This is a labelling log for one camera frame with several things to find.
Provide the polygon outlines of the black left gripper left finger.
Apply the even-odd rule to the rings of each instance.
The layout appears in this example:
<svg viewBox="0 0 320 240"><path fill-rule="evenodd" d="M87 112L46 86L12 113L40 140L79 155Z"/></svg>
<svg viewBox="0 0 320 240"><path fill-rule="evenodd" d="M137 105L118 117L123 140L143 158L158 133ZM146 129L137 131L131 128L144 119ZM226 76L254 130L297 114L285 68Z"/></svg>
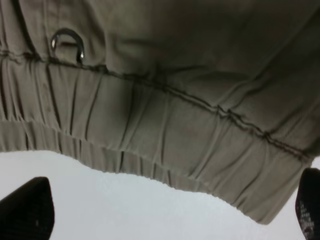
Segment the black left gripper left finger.
<svg viewBox="0 0 320 240"><path fill-rule="evenodd" d="M2 240L49 240L55 224L50 181L35 177L0 200Z"/></svg>

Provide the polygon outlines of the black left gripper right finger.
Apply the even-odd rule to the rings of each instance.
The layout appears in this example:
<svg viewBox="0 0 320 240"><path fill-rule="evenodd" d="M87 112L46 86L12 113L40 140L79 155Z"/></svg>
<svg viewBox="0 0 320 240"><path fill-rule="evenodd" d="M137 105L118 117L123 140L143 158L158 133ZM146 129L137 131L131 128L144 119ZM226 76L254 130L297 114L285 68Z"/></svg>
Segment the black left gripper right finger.
<svg viewBox="0 0 320 240"><path fill-rule="evenodd" d="M320 238L320 170L303 171L295 201L295 212L303 236L307 240Z"/></svg>

